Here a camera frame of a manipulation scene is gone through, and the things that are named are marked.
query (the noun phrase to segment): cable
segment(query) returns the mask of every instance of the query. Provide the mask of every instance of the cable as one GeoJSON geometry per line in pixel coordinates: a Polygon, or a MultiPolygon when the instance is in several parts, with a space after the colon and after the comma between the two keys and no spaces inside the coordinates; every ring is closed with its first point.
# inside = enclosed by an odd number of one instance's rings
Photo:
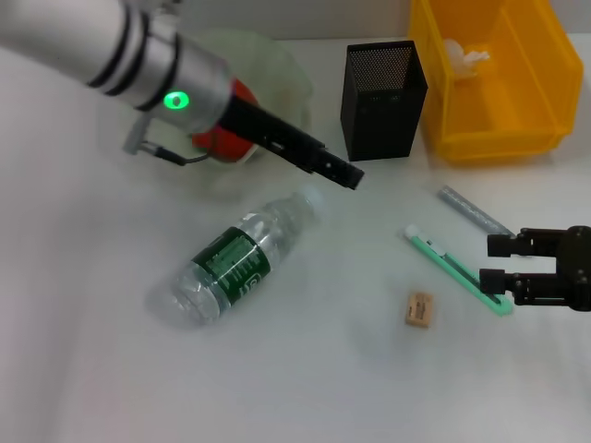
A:
{"type": "Polygon", "coordinates": [[[199,163],[210,158],[210,154],[208,152],[194,159],[186,159],[185,157],[178,155],[176,152],[167,150],[166,148],[163,148],[161,145],[157,145],[155,143],[152,143],[151,141],[143,141],[139,147],[139,150],[148,152],[150,155],[153,155],[157,159],[166,160],[167,162],[174,163],[178,166],[185,166],[186,164],[191,163],[199,163]]]}

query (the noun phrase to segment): eraser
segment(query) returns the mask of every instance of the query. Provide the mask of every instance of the eraser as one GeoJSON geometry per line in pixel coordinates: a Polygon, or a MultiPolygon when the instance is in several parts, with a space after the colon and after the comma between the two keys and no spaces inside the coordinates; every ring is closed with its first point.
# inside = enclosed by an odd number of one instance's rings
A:
{"type": "Polygon", "coordinates": [[[433,295],[430,293],[411,294],[406,308],[406,324],[428,328],[432,314],[433,295]]]}

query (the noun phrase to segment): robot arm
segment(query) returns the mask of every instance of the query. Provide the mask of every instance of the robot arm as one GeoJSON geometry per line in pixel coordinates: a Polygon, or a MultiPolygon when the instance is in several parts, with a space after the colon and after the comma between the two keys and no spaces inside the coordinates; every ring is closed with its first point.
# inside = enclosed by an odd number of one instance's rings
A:
{"type": "Polygon", "coordinates": [[[124,0],[3,0],[0,44],[188,134],[220,125],[341,186],[355,189],[363,177],[315,138],[234,96],[223,60],[124,0]]]}
{"type": "Polygon", "coordinates": [[[480,270],[483,293],[513,292],[516,305],[568,306],[591,311],[591,228],[568,231],[522,229],[517,237],[489,235],[491,257],[555,257],[556,274],[509,274],[500,269],[480,270]]]}

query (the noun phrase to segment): green bottle label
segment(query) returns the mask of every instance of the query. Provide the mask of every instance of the green bottle label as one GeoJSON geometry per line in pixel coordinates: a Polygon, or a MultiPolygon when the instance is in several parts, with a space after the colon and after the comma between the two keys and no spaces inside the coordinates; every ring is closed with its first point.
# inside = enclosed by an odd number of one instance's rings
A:
{"type": "Polygon", "coordinates": [[[259,245],[238,228],[230,228],[203,249],[193,262],[211,275],[233,305],[271,272],[259,245]]]}

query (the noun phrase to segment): green led light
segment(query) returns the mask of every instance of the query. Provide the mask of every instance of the green led light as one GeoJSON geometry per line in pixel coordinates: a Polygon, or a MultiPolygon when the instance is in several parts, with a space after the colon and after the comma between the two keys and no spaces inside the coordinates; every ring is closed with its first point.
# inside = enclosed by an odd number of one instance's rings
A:
{"type": "Polygon", "coordinates": [[[164,97],[164,106],[173,110],[185,109],[190,102],[188,95],[181,91],[171,92],[164,97]]]}

